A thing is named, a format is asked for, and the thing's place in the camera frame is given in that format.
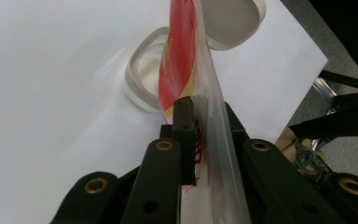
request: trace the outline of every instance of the white paper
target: white paper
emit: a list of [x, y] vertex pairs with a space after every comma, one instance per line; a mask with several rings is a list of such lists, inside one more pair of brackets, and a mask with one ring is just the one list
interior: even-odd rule
[[[225, 100], [274, 141], [326, 63], [278, 0], [246, 43], [213, 52]], [[133, 51], [168, 25], [169, 1], [0, 1], [0, 223], [49, 223], [84, 175], [122, 176], [161, 115], [120, 86]]]

